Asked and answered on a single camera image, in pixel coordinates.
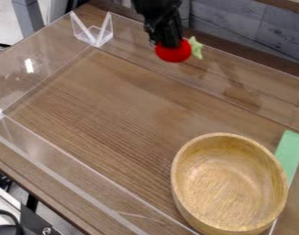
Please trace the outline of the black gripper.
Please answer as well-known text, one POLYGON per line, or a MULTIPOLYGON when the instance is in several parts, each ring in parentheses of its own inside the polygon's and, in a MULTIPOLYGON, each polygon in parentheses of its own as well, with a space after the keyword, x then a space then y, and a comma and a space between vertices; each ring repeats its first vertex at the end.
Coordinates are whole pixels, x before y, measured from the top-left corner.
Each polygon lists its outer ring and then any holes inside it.
POLYGON ((182 0, 131 0, 145 18, 145 31, 150 41, 167 48, 178 48, 183 39, 179 7, 182 0))

